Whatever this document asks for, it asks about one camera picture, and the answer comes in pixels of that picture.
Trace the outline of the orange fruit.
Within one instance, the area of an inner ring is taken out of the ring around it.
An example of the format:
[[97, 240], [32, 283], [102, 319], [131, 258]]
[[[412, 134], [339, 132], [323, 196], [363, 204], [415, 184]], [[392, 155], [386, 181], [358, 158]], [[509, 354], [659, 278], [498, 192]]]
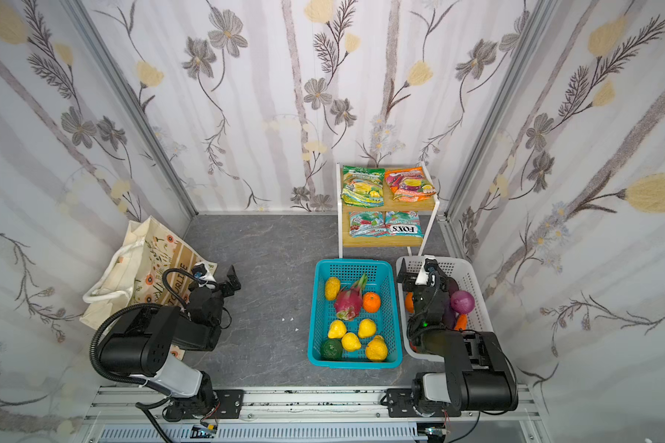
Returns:
[[367, 292], [363, 295], [363, 309], [371, 314], [377, 313], [382, 306], [380, 295], [373, 292]]

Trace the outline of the pink dragon fruit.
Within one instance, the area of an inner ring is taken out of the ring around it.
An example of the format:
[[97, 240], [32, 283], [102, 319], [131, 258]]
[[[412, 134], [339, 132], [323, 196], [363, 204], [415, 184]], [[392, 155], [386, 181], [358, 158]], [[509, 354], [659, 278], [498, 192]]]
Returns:
[[337, 319], [351, 321], [358, 317], [362, 310], [362, 292], [366, 287], [367, 281], [368, 276], [363, 274], [350, 288], [341, 291], [334, 302]]

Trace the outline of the cream floral grocery tote bag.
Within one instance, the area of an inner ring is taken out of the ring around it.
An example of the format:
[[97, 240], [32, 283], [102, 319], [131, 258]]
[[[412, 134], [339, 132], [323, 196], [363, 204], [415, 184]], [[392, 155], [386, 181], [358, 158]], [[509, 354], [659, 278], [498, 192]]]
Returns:
[[205, 260], [164, 224], [148, 218], [130, 221], [122, 247], [116, 251], [103, 276], [83, 295], [88, 307], [79, 321], [97, 329], [116, 311], [134, 304], [181, 306], [190, 299], [193, 281], [179, 273], [167, 277], [168, 269], [191, 272], [199, 265], [213, 274], [218, 264]]

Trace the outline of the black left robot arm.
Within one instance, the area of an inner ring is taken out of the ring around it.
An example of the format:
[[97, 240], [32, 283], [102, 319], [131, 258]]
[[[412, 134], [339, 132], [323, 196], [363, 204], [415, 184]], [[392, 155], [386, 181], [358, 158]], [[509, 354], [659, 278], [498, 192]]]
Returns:
[[241, 282], [233, 266], [219, 281], [202, 263], [191, 271], [167, 269], [162, 280], [177, 302], [136, 304], [111, 315], [92, 337], [90, 362], [102, 378], [164, 395], [152, 405], [137, 405], [148, 418], [160, 406], [168, 422], [213, 418], [222, 400], [211, 377], [184, 364], [170, 348], [212, 352], [229, 327], [223, 323], [229, 314], [225, 299], [241, 289]]

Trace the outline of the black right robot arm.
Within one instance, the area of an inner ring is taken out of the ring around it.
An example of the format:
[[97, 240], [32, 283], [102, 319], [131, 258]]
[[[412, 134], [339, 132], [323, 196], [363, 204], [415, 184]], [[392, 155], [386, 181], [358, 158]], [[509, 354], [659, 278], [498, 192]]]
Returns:
[[460, 258], [399, 258], [397, 289], [408, 354], [443, 364], [409, 389], [389, 389], [393, 417], [501, 415], [517, 408], [515, 371], [492, 330], [472, 266]]

